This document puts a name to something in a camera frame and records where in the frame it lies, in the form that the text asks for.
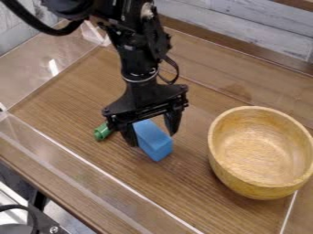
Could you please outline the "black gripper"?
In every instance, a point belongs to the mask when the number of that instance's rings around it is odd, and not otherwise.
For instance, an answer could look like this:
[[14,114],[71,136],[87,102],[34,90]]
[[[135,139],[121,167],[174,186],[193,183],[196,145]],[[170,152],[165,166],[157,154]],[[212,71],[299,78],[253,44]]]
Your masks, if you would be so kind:
[[157,79],[139,83],[127,82],[123,95],[102,111],[109,129],[121,132],[126,143],[138,147],[133,123],[162,115],[166,129],[174,135],[182,112],[189,106],[188,91],[188,85],[160,84]]

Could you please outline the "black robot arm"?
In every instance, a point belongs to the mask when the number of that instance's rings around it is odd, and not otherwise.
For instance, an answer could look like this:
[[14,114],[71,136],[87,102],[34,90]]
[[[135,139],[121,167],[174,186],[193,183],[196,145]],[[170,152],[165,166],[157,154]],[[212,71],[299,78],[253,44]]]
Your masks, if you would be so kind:
[[162,115],[168,131],[174,134],[189,106],[189,86],[162,76],[160,65],[177,66],[168,56],[172,36],[165,32],[154,0],[40,0],[66,27],[43,23],[19,0],[0,0],[11,12],[42,33],[70,35],[90,18],[107,32],[121,57],[121,75],[126,82],[122,96],[102,110],[107,128],[121,133],[130,146],[138,146],[135,123]]

